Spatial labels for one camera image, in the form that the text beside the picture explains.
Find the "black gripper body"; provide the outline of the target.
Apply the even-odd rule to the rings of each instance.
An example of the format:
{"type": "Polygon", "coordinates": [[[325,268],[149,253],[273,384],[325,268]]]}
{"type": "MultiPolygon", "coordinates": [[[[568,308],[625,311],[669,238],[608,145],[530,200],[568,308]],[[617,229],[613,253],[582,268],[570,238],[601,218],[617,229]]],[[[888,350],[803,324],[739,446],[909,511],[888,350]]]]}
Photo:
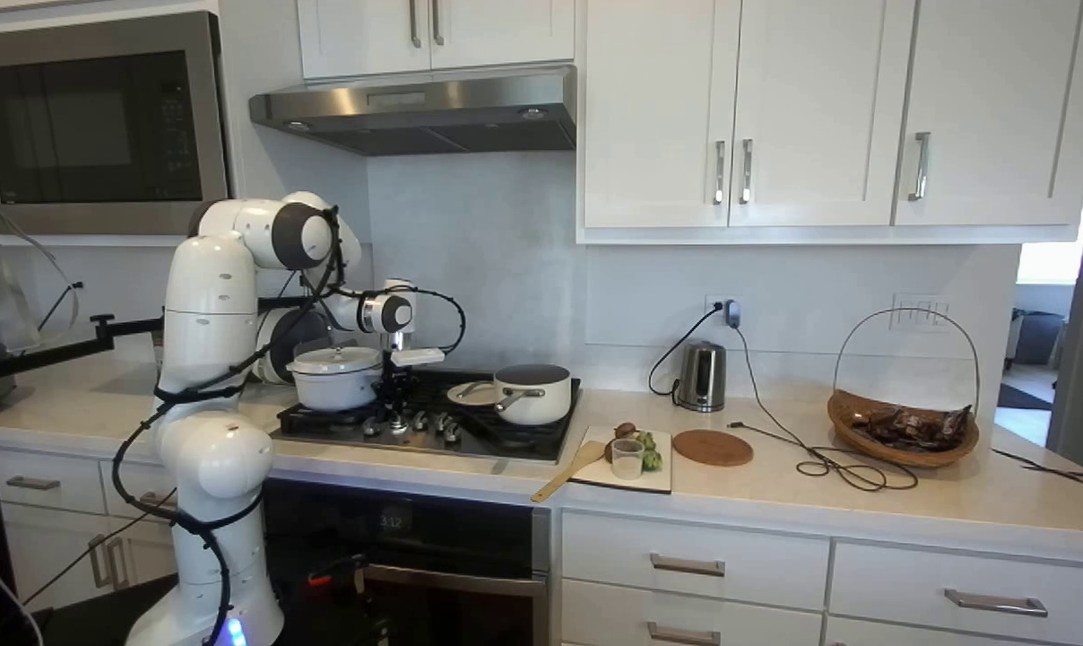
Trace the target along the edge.
{"type": "Polygon", "coordinates": [[[391,350],[388,352],[391,365],[436,365],[445,364],[442,350],[391,350]]]}

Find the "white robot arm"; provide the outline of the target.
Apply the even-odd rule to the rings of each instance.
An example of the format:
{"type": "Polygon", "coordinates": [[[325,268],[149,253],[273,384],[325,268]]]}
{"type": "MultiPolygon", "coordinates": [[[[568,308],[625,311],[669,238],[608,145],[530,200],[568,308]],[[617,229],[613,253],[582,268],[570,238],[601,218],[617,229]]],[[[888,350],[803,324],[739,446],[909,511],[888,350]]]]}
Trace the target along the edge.
{"type": "Polygon", "coordinates": [[[270,433],[236,413],[259,346],[259,274],[319,268],[341,286],[351,229],[325,199],[216,200],[176,247],[162,306],[157,409],[143,419],[176,484],[176,588],[137,616],[126,646],[273,646],[285,610],[265,570],[270,433]]]}

